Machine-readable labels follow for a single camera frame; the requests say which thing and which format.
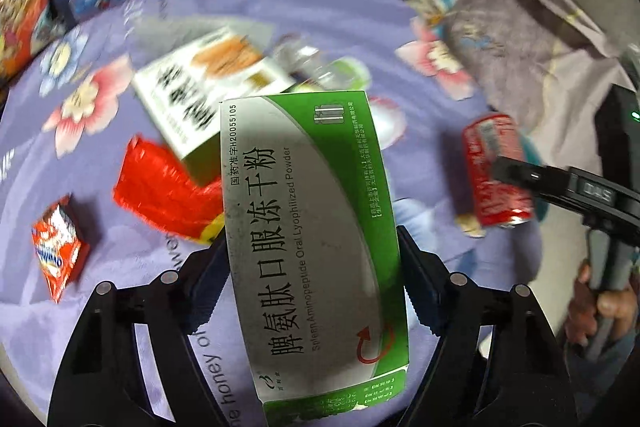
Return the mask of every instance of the purple tablecloth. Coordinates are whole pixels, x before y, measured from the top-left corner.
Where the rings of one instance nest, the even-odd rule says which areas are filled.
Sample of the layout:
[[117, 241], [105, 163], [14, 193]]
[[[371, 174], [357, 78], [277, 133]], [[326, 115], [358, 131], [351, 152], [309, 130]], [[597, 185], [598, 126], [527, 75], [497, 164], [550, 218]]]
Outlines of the purple tablecloth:
[[[134, 67], [143, 65], [148, 57], [130, 34], [138, 17], [194, 14], [273, 23], [276, 36], [301, 32], [329, 56], [352, 55], [366, 63], [373, 76], [370, 93], [394, 100], [408, 122], [405, 136], [384, 154], [394, 197], [410, 198], [394, 205], [396, 220], [406, 223], [424, 248], [436, 248], [450, 269], [463, 269], [481, 285], [508, 289], [532, 279], [542, 249], [536, 223], [490, 230], [484, 239], [466, 237], [454, 223], [456, 213], [471, 209], [461, 130], [487, 107], [480, 94], [462, 102], [450, 100], [432, 78], [396, 58], [395, 49], [414, 38], [409, 26], [414, 12], [402, 0], [132, 0], [80, 27], [88, 41], [79, 57], [74, 57], [78, 58], [76, 76], [124, 54], [130, 55]], [[66, 343], [94, 286], [101, 280], [112, 280], [118, 287], [148, 283], [199, 246], [166, 237], [111, 199], [129, 139], [135, 133], [159, 139], [132, 88], [118, 96], [118, 112], [104, 130], [91, 134], [85, 129], [75, 150], [57, 158], [54, 133], [43, 131], [43, 124], [79, 83], [71, 79], [40, 96], [40, 62], [12, 90], [0, 124], [0, 341], [34, 402], [47, 410]], [[77, 202], [79, 222], [92, 252], [78, 283], [70, 284], [56, 305], [34, 256], [31, 224], [48, 204], [68, 192]], [[409, 325], [405, 393], [385, 404], [318, 423], [375, 425], [408, 404], [436, 343], [429, 330], [417, 323], [410, 306]], [[148, 337], [143, 327], [138, 331], [151, 402], [157, 413], [170, 417], [149, 356]], [[261, 425], [264, 420], [229, 282], [211, 322], [200, 333], [192, 339], [194, 352], [223, 411], [229, 415], [240, 410], [240, 425]], [[213, 356], [221, 357], [215, 360], [225, 375], [223, 389], [221, 378], [214, 383], [206, 369]]]

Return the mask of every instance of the coca-cola can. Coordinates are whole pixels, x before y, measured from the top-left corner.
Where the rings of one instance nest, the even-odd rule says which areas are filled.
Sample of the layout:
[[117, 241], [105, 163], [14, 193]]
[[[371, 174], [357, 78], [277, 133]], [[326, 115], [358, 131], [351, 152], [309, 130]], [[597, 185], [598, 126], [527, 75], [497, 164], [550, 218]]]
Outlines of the coca-cola can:
[[524, 161], [513, 119], [506, 114], [492, 113], [465, 127], [462, 136], [480, 224], [508, 227], [531, 219], [531, 195], [522, 188], [496, 181], [491, 175], [492, 163], [498, 156]]

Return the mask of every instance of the cardboard box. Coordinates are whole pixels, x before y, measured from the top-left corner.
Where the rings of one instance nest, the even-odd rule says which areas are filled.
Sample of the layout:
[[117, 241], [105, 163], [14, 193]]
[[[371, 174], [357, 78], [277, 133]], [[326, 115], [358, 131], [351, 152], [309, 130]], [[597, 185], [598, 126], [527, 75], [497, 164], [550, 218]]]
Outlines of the cardboard box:
[[138, 71], [133, 86], [162, 137], [198, 185], [220, 175], [222, 100], [282, 92], [293, 80], [227, 28]]
[[221, 144], [232, 281], [269, 425], [400, 393], [398, 240], [365, 93], [227, 100]]

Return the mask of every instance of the red logo arrow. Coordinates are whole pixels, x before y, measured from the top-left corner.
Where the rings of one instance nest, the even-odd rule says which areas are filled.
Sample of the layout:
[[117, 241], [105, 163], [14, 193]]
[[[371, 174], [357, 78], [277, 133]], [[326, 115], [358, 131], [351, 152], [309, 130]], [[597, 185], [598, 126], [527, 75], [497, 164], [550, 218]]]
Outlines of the red logo arrow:
[[356, 351], [356, 354], [358, 356], [358, 360], [360, 360], [360, 362], [362, 363], [376, 363], [378, 360], [380, 360], [382, 357], [384, 357], [389, 350], [391, 350], [391, 346], [394, 345], [394, 342], [396, 341], [396, 334], [394, 333], [394, 330], [391, 326], [386, 326], [385, 330], [389, 332], [389, 335], [391, 336], [391, 338], [389, 339], [389, 343], [386, 344], [386, 346], [382, 349], [382, 351], [380, 351], [380, 354], [375, 358], [375, 359], [365, 359], [362, 356], [362, 346], [364, 345], [365, 341], [369, 342], [371, 340], [371, 334], [369, 333], [369, 327], [367, 326], [366, 328], [364, 328], [362, 331], [359, 331], [357, 334], [360, 337], [360, 341], [358, 342], [358, 349]]

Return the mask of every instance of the pink flower print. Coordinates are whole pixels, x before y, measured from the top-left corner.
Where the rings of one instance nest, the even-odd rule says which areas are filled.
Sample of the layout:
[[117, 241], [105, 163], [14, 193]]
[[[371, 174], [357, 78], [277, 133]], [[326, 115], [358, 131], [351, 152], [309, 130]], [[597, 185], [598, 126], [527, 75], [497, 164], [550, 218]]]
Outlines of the pink flower print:
[[82, 133], [95, 134], [105, 129], [118, 112], [118, 95], [133, 77], [129, 57], [114, 60], [90, 74], [42, 126], [56, 130], [56, 155], [73, 151]]
[[447, 45], [418, 17], [411, 26], [418, 40], [396, 49], [396, 55], [420, 73], [434, 76], [454, 100], [469, 98], [474, 92], [472, 78]]

